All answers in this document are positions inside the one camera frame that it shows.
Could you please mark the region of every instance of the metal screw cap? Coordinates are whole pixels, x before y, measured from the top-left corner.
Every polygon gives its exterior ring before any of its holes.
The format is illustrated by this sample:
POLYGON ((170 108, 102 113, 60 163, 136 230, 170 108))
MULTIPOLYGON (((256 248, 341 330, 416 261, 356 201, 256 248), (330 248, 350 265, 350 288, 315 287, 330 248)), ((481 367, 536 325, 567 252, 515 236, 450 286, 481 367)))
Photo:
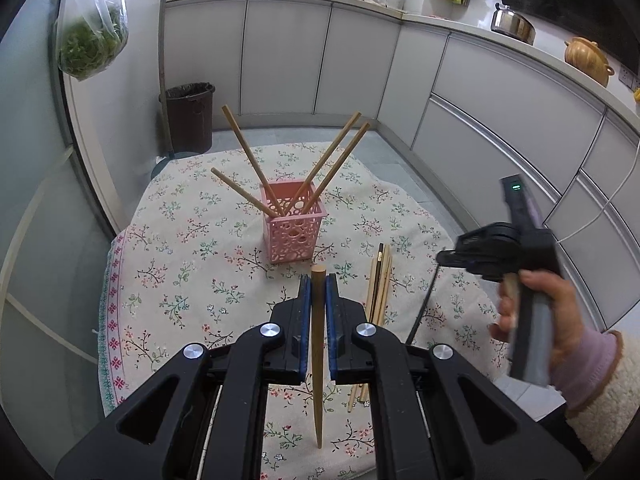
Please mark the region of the metal screw cap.
POLYGON ((187 359, 197 359, 202 354, 204 354, 204 347, 197 343, 191 343, 190 345, 184 347, 182 353, 187 359))
POLYGON ((260 327, 260 333, 265 337, 275 337, 280 333, 280 327, 275 323, 265 323, 260 327))
POLYGON ((433 348, 433 355, 438 359, 449 359, 453 355, 453 349, 449 345, 437 345, 433 348))
POLYGON ((364 337, 370 337, 376 333, 376 326, 371 323, 360 323, 356 327, 356 332, 364 337))

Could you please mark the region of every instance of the electrical outlet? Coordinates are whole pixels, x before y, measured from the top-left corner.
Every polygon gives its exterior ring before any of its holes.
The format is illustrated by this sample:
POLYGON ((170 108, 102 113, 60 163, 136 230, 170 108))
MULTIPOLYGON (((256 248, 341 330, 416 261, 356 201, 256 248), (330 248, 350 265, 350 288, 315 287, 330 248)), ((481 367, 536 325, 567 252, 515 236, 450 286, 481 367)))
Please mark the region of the electrical outlet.
POLYGON ((632 90, 634 89, 634 82, 636 78, 634 76, 634 73, 631 72, 631 70, 629 70, 625 66, 622 66, 622 65, 620 66, 620 72, 618 72, 618 79, 622 81, 622 84, 624 84, 625 86, 631 88, 632 90))

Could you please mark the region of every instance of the trash can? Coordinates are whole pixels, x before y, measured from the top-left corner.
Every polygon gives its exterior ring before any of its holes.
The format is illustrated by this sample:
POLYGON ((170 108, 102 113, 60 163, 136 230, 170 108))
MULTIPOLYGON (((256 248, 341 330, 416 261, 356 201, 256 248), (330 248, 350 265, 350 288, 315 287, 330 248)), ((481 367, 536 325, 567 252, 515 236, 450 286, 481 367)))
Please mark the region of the trash can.
POLYGON ((211 83, 189 83, 166 91, 166 108, 174 152, 205 153, 211 149, 211 83))

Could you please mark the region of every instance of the hand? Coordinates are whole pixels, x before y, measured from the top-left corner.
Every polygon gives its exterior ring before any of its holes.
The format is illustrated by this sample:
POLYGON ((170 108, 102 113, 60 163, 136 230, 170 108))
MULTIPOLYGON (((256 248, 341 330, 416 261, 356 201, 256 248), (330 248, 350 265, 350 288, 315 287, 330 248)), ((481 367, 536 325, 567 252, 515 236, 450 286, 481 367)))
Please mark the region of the hand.
MULTIPOLYGON (((548 270, 521 270, 520 281, 531 290, 545 292, 551 298, 554 313, 554 348, 551 352, 550 366, 553 370, 566 359, 580 344, 584 324, 575 302, 575 290, 571 282, 562 279, 548 270)), ((498 288, 498 323, 489 325, 491 337, 500 341, 509 341, 509 332, 515 323, 513 299, 507 296, 504 284, 498 288)))

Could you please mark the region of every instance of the stainless steel pot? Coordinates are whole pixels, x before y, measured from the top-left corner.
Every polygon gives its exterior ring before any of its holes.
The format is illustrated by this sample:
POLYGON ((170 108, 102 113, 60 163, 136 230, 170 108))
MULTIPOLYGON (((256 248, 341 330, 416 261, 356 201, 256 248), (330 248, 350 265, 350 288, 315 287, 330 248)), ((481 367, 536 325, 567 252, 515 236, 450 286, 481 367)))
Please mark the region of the stainless steel pot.
POLYGON ((524 41, 533 45, 536 29, 523 15, 513 12, 509 6, 495 4, 494 18, 491 20, 491 30, 510 38, 524 41))

